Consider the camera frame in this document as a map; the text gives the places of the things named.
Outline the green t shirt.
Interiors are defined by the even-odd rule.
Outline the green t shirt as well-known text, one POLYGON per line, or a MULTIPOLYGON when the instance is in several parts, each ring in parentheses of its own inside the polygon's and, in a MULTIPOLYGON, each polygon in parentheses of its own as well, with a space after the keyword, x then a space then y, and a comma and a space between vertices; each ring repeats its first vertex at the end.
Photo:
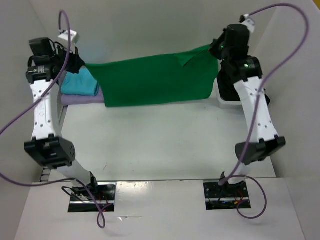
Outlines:
POLYGON ((161 105, 207 99, 218 75, 209 46, 86 68, 99 83, 106 107, 161 105))

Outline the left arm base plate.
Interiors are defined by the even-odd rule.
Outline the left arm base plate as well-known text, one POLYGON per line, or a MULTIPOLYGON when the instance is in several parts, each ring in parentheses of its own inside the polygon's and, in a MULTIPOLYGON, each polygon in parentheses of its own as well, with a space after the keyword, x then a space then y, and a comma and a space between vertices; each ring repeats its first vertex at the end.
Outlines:
POLYGON ((116 198, 115 182, 99 182, 97 188, 88 187, 93 197, 83 188, 70 188, 63 186, 62 189, 69 196, 69 213, 93 213, 98 212, 94 199, 103 212, 115 211, 116 198))

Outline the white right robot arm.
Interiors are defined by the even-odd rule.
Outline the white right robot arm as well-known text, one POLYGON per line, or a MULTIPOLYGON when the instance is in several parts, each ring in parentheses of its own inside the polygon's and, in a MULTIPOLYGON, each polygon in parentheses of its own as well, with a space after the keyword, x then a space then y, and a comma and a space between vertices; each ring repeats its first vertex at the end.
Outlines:
POLYGON ((221 175, 219 191, 225 197, 236 192, 252 163, 264 161, 286 145, 271 119, 260 62, 248 54, 250 35, 248 26, 230 24, 209 48, 209 53, 220 61, 214 83, 219 105, 241 106, 248 128, 246 141, 235 145, 236 166, 231 173, 221 175))

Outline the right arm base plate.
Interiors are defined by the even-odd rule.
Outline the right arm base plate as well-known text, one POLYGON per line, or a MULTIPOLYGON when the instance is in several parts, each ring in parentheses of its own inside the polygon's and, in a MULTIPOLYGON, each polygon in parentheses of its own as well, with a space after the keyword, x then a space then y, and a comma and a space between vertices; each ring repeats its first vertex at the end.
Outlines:
POLYGON ((242 181, 235 185, 219 186, 219 180, 203 182, 206 210, 250 209, 251 203, 247 184, 242 181))

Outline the purple t shirt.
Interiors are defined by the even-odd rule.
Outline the purple t shirt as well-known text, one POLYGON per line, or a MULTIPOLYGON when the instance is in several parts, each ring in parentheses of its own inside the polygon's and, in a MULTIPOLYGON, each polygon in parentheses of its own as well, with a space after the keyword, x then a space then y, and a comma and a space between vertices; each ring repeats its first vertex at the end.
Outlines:
POLYGON ((101 89, 98 90, 96 96, 85 96, 85 95, 68 95, 62 94, 61 103, 63 106, 73 105, 88 105, 88 104, 103 104, 104 96, 101 89))

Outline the cyan t shirt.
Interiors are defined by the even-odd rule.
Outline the cyan t shirt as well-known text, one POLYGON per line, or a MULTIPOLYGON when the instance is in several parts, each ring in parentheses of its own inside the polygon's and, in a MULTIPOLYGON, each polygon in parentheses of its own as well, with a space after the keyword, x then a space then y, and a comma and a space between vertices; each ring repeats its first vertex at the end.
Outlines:
POLYGON ((61 85, 64 95, 95 97, 99 89, 99 83, 87 68, 81 68, 79 73, 67 72, 61 85))

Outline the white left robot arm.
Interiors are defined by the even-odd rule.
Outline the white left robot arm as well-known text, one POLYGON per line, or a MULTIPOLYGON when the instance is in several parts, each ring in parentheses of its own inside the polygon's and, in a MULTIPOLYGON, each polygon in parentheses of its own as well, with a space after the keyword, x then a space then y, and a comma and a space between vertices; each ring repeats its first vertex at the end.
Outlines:
POLYGON ((29 46, 33 55, 27 64, 26 78, 33 95, 34 125, 31 140, 24 143, 26 153, 40 166, 56 170, 72 179, 71 191, 79 200, 94 200, 100 188, 92 172, 76 160, 73 143, 62 137, 58 116, 58 80, 63 64, 71 73, 78 73, 84 61, 47 37, 32 39, 29 46))

